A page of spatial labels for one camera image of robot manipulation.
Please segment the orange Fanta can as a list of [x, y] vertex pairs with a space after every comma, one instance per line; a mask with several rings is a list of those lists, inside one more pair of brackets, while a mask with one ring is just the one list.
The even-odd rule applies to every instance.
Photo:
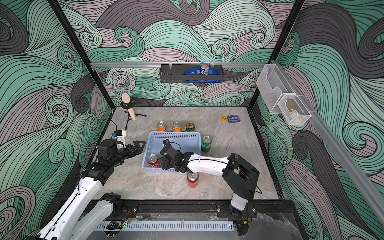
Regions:
[[182, 132], [182, 125], [181, 125], [181, 123], [179, 123], [179, 122], [174, 122], [173, 124], [172, 124], [172, 131], [173, 132]]
[[164, 121], [159, 121], [157, 124], [157, 130], [158, 132], [167, 132], [168, 126]]

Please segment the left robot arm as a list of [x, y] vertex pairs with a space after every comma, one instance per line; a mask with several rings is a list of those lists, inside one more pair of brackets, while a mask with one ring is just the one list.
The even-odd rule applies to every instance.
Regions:
[[108, 217], [131, 216], [119, 194], [104, 194], [85, 216], [93, 197], [114, 173], [115, 167], [126, 159], [140, 155], [145, 141], [125, 145], [115, 139], [103, 140], [98, 146], [96, 160], [85, 168], [78, 186], [56, 215], [40, 230], [37, 240], [85, 240]]

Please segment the green gold-top can back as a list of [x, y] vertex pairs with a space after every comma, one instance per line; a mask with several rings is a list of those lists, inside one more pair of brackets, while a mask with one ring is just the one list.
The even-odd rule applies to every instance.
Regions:
[[195, 124], [193, 122], [188, 122], [186, 124], [186, 132], [194, 132], [195, 131]]

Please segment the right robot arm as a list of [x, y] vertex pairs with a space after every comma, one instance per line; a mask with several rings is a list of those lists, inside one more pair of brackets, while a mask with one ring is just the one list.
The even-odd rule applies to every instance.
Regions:
[[160, 151], [160, 163], [164, 170], [178, 173], [204, 173], [222, 177], [233, 191], [231, 208], [244, 212], [248, 202], [254, 199], [260, 172], [239, 154], [214, 158], [193, 152], [182, 153], [166, 139]]

